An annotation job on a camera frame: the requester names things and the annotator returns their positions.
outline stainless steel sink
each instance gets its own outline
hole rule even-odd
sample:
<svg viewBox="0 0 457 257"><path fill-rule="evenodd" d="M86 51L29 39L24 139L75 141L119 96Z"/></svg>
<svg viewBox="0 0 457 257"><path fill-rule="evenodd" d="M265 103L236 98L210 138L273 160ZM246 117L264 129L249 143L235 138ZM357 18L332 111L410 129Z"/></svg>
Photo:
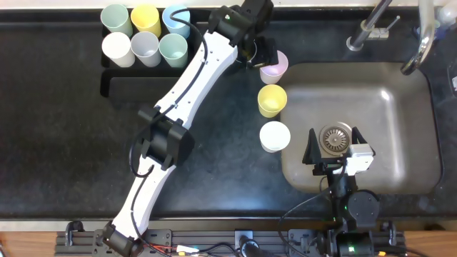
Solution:
<svg viewBox="0 0 457 257"><path fill-rule="evenodd" d="M323 157L347 151L357 126L376 151L359 188L376 193L427 193L441 177L428 82L393 63L297 64L281 79L288 102L281 122L291 131L282 151L283 173L295 188L317 192L321 177L301 163L314 128Z"/></svg>

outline sink drain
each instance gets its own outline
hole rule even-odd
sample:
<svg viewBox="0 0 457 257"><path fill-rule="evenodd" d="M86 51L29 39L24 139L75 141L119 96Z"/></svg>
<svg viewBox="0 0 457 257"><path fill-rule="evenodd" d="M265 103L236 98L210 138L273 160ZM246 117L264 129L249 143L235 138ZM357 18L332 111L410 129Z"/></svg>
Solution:
<svg viewBox="0 0 457 257"><path fill-rule="evenodd" d="M325 126L321 130L322 148L329 154L338 156L346 150L351 142L351 127L342 122Z"/></svg>

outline black countertop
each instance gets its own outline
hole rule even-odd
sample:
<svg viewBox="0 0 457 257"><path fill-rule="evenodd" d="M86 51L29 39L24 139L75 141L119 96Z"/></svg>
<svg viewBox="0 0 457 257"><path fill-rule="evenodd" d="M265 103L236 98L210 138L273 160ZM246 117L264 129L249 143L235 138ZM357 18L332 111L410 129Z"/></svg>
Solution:
<svg viewBox="0 0 457 257"><path fill-rule="evenodd" d="M391 9L381 25L398 12L402 20L387 41L367 42L356 53L346 39L368 16L365 9L278 11L264 33L291 66L399 62L418 46L411 33L418 14ZM127 153L144 125L137 115L144 103L113 104L100 95L98 11L49 13L5 11L0 19L0 218L113 218L134 179ZM457 35L447 35L421 67L433 95L441 182L426 195L381 195L381 217L457 216L457 98L448 77L457 76L456 42ZM312 197L288 184L280 153L260 146L258 132L268 121L257 107L262 86L254 70L216 82L191 127L196 148L166 181L152 218L277 217ZM330 206L314 201L297 215L328 218Z"/></svg>

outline pink cup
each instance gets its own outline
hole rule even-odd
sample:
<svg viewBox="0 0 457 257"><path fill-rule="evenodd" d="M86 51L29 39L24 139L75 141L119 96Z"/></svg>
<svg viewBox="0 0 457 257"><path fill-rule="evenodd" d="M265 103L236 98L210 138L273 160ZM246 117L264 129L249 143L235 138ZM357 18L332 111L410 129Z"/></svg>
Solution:
<svg viewBox="0 0 457 257"><path fill-rule="evenodd" d="M278 51L278 64L260 68L260 78L265 84L276 84L288 68L287 56Z"/></svg>

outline chrome faucet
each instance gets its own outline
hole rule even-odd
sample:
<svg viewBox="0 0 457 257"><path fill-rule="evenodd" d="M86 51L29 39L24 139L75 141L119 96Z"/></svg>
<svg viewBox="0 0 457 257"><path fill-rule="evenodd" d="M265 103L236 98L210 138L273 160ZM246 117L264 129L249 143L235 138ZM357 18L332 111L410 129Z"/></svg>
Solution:
<svg viewBox="0 0 457 257"><path fill-rule="evenodd" d="M391 4L392 0L381 0L375 9L371 12L370 16L361 22L360 28L357 30L355 36L351 36L346 41L347 47L352 51L360 51L363 43L366 40L373 39L387 39L388 30L399 20L393 21L387 29L375 28L375 23L379 17ZM421 39L419 40L418 52L401 67L401 73L409 75L413 73L426 59L427 54L433 43L435 36L435 13L433 9L432 0L418 0L419 15L421 17Z"/></svg>

